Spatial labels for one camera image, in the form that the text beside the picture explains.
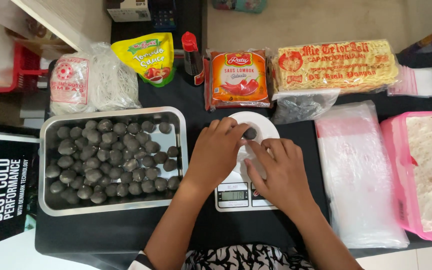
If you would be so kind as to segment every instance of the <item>flour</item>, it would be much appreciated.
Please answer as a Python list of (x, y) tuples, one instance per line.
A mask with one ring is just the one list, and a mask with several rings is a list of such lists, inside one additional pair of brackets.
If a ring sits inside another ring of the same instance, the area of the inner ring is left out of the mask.
[(408, 117), (407, 135), (424, 232), (432, 231), (432, 117)]

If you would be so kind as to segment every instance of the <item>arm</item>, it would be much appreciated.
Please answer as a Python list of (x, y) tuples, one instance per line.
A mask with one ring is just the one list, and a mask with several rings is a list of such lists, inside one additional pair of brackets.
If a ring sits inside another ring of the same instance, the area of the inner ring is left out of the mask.
[[(261, 195), (283, 211), (303, 236), (311, 260), (320, 270), (362, 270), (334, 234), (309, 190), (301, 148), (288, 139), (248, 144), (263, 165), (263, 180), (249, 159), (248, 175)], [(274, 158), (266, 151), (270, 149)]]
[(241, 137), (248, 128), (226, 117), (201, 131), (188, 171), (144, 249), (155, 269), (181, 269), (196, 217), (208, 196), (236, 166), (238, 150), (246, 142)]

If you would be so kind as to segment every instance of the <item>pink plastic container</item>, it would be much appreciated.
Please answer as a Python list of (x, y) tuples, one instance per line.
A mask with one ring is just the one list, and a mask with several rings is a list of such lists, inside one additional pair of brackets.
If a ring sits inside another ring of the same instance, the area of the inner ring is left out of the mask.
[(406, 112), (381, 122), (384, 144), (393, 169), (394, 200), (396, 220), (407, 231), (432, 241), (432, 231), (423, 231), (421, 223), (413, 163), (408, 142), (406, 118), (432, 116), (432, 111)]

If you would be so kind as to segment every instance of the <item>mr. lewis logo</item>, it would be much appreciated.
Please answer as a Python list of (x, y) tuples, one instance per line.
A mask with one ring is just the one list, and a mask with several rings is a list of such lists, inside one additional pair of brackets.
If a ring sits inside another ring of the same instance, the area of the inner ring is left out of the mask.
[(144, 41), (141, 41), (139, 43), (136, 43), (134, 45), (129, 46), (128, 52), (135, 55), (136, 52), (139, 50), (147, 49), (150, 47), (156, 47), (156, 46), (159, 46), (159, 40), (158, 39), (148, 39), (148, 40), (144, 40)]

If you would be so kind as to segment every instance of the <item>yellow noodle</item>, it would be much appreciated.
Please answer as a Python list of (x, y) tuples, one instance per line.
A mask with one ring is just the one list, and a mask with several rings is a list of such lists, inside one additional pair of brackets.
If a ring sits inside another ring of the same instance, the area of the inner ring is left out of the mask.
[(387, 40), (280, 48), (273, 64), (279, 91), (341, 88), (342, 94), (361, 93), (393, 84), (398, 75)]

